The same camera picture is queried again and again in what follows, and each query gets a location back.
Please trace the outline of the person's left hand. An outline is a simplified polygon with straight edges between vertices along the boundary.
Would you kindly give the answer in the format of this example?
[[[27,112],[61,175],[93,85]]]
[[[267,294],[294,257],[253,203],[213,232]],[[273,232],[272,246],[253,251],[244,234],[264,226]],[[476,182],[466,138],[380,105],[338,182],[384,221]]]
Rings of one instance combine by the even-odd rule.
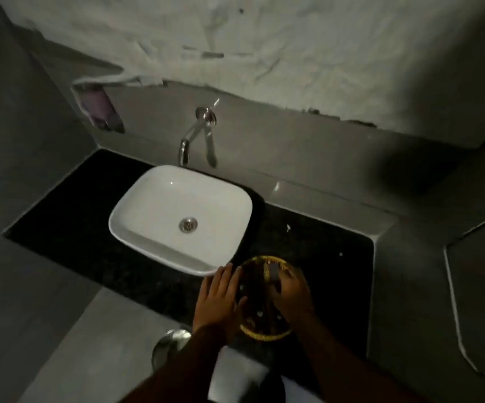
[[[234,294],[220,293],[220,277],[224,266],[220,266],[214,275],[206,299],[201,299],[201,287],[194,311],[192,322],[192,333],[198,333],[204,328],[218,330],[222,336],[222,344],[229,344],[236,333],[239,331],[241,321],[234,319],[234,309],[239,288],[239,279],[242,273],[240,266],[233,266],[232,284],[234,284]]]

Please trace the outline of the person's right hand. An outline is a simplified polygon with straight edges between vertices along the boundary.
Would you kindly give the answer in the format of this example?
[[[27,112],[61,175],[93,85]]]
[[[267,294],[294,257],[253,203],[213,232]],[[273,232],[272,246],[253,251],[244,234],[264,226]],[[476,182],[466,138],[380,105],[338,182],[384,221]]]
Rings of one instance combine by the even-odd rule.
[[[299,295],[270,295],[274,306],[295,329],[306,318],[314,316],[313,299],[306,278],[300,270]]]

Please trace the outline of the gold-rimmed glass plate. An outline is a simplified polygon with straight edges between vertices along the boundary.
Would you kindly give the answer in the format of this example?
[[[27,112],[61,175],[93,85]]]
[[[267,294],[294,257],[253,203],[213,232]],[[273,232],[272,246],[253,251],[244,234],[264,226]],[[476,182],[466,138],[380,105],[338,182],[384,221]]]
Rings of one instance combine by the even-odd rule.
[[[242,309],[240,328],[250,338],[261,342],[284,339],[292,332],[288,322],[275,307],[269,289],[281,292],[279,271],[295,277],[293,266],[279,257],[259,255],[241,264],[237,300],[247,298]]]

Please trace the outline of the person's right forearm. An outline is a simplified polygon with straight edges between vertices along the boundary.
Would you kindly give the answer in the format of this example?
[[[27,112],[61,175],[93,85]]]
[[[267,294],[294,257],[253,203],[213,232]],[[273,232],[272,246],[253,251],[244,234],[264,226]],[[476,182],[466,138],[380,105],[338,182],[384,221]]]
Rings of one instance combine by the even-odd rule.
[[[289,324],[302,345],[326,403],[428,403],[336,340],[312,313]]]

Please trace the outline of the person's left forearm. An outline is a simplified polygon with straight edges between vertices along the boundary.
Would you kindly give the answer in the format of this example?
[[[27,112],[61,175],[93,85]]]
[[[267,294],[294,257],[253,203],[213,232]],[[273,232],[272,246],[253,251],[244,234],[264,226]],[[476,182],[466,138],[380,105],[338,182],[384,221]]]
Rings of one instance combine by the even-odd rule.
[[[208,403],[212,375],[226,340],[221,325],[200,328],[180,352],[118,403]]]

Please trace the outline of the white cloth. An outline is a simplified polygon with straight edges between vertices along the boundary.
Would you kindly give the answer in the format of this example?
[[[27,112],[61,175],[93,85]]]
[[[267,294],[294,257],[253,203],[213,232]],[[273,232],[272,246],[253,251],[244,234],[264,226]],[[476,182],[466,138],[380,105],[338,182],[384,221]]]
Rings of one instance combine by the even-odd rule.
[[[218,356],[208,400],[214,403],[324,403],[265,365],[226,346]]]

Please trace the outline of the white ceramic sink basin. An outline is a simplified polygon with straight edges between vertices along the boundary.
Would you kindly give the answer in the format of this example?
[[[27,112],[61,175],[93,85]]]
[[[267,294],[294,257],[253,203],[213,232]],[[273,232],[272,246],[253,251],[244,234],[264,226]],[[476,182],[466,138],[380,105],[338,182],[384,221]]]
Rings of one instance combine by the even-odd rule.
[[[251,220],[253,203],[239,186],[189,169],[162,165],[143,174],[109,217],[121,243],[170,268],[211,276],[232,260]],[[191,234],[179,222],[194,217]]]

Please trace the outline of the chrome wall faucet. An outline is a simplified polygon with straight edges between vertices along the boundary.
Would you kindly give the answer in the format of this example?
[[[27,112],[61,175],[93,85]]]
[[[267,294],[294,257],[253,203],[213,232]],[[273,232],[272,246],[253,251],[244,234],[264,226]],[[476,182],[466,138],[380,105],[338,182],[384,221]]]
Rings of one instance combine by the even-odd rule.
[[[180,140],[178,151],[178,165],[186,168],[190,158],[190,144],[203,133],[206,141],[206,160],[211,168],[217,168],[218,159],[215,153],[212,129],[217,125],[217,116],[214,110],[217,108],[220,98],[217,98],[211,106],[199,106],[195,109],[195,123],[188,129]]]

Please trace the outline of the purple object in wall niche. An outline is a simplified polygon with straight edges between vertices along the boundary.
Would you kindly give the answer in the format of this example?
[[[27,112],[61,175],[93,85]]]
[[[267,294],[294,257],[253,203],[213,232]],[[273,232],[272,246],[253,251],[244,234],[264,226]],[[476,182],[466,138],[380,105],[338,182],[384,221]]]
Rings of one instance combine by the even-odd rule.
[[[75,92],[79,107],[93,126],[107,132],[125,133],[123,121],[103,86],[78,85]]]

